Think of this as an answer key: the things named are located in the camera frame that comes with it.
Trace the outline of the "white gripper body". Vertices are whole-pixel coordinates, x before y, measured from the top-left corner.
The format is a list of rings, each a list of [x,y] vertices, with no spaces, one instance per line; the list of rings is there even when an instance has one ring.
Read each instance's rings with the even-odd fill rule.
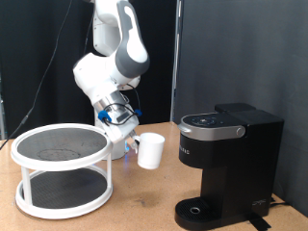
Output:
[[[111,111],[108,115],[112,121],[106,119],[102,126],[113,143],[125,140],[139,124],[138,118],[128,110]]]

